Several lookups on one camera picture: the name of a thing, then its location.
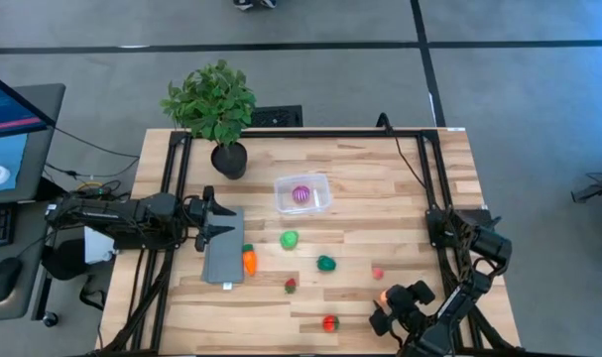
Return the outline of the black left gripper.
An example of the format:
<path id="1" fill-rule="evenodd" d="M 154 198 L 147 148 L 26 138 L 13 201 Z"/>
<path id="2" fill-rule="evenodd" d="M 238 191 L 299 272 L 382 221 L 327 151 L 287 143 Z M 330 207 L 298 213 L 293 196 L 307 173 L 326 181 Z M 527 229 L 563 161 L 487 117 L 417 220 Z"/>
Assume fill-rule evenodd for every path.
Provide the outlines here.
<path id="1" fill-rule="evenodd" d="M 182 208 L 189 225 L 198 229 L 194 243 L 197 252 L 203 252 L 212 238 L 234 230 L 232 226 L 207 225 L 207 212 L 222 216 L 236 215 L 235 211 L 216 201 L 212 185 L 206 185 L 203 188 L 202 198 L 199 195 L 186 196 L 182 200 Z"/>

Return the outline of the black stand base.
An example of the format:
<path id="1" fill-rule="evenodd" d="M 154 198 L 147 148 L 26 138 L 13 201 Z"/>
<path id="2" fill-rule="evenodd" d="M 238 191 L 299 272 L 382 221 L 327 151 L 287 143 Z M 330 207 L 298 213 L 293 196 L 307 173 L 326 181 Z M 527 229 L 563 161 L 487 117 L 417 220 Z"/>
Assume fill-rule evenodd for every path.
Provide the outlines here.
<path id="1" fill-rule="evenodd" d="M 602 195 L 602 173 L 586 173 L 585 174 L 592 183 L 586 188 L 570 193 L 574 203 L 585 203 L 589 198 Z"/>

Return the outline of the grey folded cloth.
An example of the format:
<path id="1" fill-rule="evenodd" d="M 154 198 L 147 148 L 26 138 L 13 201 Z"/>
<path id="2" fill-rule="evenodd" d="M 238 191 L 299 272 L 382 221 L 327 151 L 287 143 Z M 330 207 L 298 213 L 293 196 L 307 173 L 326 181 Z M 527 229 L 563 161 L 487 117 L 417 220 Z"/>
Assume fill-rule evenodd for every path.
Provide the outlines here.
<path id="1" fill-rule="evenodd" d="M 231 231 L 213 237 L 207 244 L 201 280 L 213 285 L 239 284 L 244 281 L 244 210 L 231 206 L 234 216 L 210 215 L 208 222 L 216 226 L 230 226 Z"/>

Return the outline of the black perforated grille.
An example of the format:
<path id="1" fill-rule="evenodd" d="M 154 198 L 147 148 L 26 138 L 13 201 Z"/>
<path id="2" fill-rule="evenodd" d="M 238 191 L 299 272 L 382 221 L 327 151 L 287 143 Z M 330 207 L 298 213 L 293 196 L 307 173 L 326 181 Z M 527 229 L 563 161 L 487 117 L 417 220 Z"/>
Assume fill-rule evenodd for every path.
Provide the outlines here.
<path id="1" fill-rule="evenodd" d="M 252 127 L 302 127 L 300 105 L 257 107 L 252 113 Z"/>

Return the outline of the person's feet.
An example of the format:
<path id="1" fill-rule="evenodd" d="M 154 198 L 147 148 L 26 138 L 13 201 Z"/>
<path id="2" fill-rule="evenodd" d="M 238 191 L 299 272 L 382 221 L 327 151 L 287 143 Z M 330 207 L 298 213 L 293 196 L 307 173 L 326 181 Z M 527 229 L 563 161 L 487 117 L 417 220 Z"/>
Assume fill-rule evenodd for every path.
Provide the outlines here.
<path id="1" fill-rule="evenodd" d="M 233 5 L 241 11 L 247 11 L 253 8 L 256 1 L 269 9 L 275 9 L 278 5 L 277 0 L 232 0 Z"/>

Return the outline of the black round stool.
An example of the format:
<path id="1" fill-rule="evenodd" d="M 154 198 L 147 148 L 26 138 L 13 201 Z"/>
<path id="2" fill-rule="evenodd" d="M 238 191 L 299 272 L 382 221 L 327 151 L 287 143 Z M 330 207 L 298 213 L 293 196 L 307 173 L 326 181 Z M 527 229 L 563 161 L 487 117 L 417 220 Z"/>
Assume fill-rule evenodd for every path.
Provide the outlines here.
<path id="1" fill-rule="evenodd" d="M 41 263 L 57 280 L 68 281 L 85 274 L 88 264 L 85 262 L 84 240 L 64 241 L 55 248 L 45 246 Z"/>

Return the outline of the clear plastic tupperware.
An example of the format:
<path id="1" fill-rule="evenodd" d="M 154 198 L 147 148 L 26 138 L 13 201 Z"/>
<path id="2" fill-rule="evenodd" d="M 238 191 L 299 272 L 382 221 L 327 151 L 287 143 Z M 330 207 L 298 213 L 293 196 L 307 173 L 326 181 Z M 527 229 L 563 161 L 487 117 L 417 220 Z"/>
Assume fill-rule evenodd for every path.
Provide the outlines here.
<path id="1" fill-rule="evenodd" d="M 306 185 L 311 190 L 309 202 L 296 204 L 292 190 Z M 306 214 L 325 211 L 332 202 L 328 178 L 325 174 L 307 174 L 277 178 L 274 181 L 275 205 L 283 214 Z"/>

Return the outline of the green potted plant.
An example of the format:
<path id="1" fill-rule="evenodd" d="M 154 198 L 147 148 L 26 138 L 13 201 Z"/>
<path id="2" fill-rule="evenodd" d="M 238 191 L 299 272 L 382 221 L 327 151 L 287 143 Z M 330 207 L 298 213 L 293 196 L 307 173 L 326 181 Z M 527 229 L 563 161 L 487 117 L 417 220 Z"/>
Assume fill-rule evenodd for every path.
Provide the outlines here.
<path id="1" fill-rule="evenodd" d="M 228 179 L 244 176 L 248 154 L 239 139 L 252 126 L 256 97 L 243 71 L 224 59 L 209 63 L 189 73 L 180 85 L 169 83 L 160 106 L 192 136 L 214 144 L 210 160 L 218 172 Z"/>

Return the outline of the white box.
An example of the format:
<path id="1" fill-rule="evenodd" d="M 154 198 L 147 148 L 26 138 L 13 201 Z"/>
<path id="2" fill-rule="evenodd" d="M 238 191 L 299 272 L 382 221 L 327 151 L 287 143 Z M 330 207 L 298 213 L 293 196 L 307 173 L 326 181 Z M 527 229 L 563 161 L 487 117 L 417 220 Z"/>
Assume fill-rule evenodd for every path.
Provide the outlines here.
<path id="1" fill-rule="evenodd" d="M 84 262 L 94 265 L 110 261 L 116 254 L 114 240 L 88 226 L 84 227 Z"/>

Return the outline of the orange toy carrot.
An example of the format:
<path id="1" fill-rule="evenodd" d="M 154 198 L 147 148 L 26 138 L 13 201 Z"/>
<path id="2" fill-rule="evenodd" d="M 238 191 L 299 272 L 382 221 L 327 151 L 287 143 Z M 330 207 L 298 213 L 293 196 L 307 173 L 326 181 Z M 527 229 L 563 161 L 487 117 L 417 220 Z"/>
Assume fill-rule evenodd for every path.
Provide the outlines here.
<path id="1" fill-rule="evenodd" d="M 257 271 L 257 255 L 252 244 L 243 246 L 242 259 L 245 271 L 249 276 L 254 276 Z"/>

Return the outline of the black computer mouse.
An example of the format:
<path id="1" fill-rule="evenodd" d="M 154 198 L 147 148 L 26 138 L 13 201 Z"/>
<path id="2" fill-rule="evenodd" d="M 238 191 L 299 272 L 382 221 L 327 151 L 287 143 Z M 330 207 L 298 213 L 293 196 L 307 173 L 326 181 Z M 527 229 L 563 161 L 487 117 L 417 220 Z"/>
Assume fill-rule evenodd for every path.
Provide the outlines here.
<path id="1" fill-rule="evenodd" d="M 10 257 L 0 262 L 0 302 L 14 290 L 22 272 L 23 263 L 18 257 Z"/>

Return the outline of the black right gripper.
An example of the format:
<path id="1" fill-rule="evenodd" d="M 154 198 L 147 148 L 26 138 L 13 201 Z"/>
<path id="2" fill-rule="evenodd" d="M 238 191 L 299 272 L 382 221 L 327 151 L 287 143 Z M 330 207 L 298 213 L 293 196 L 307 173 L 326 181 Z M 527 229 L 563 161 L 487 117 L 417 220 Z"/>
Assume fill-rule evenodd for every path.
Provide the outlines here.
<path id="1" fill-rule="evenodd" d="M 394 312 L 400 325 L 406 330 L 415 330 L 425 321 L 421 305 L 428 305 L 435 299 L 435 294 L 424 281 L 404 287 L 393 285 L 385 291 L 386 305 Z M 378 336 L 393 331 L 394 317 L 377 307 L 369 317 L 369 322 Z"/>

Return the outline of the computer monitor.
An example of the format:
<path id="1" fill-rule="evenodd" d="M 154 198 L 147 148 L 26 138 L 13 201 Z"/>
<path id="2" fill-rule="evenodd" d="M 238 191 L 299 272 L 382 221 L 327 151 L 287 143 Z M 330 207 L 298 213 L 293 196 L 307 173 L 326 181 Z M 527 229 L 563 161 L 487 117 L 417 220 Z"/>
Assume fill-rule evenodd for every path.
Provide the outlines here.
<path id="1" fill-rule="evenodd" d="M 0 79 L 0 203 L 63 193 L 44 170 L 64 93 L 62 83 L 12 88 Z"/>

